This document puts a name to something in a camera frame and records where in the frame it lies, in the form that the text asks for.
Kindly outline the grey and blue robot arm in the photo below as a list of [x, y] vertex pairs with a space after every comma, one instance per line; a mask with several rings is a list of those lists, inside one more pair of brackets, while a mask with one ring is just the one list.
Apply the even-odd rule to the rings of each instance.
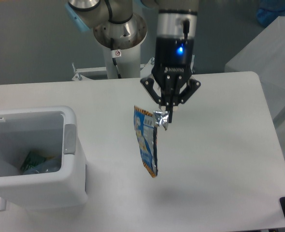
[[80, 31], [93, 31], [103, 49], [107, 77], [141, 77], [153, 101], [169, 113], [200, 87], [192, 77], [197, 0], [142, 0], [157, 9], [155, 59], [150, 74], [141, 77], [141, 44], [147, 36], [145, 20], [130, 0], [69, 0], [65, 8]]

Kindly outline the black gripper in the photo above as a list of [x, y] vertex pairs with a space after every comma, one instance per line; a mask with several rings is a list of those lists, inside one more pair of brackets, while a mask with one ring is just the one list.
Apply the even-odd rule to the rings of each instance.
[[[155, 64], [152, 74], [140, 80], [144, 89], [161, 110], [168, 110], [172, 123], [173, 110], [200, 88], [201, 82], [191, 78], [194, 38], [164, 38], [156, 40]], [[157, 94], [154, 84], [160, 89]]]

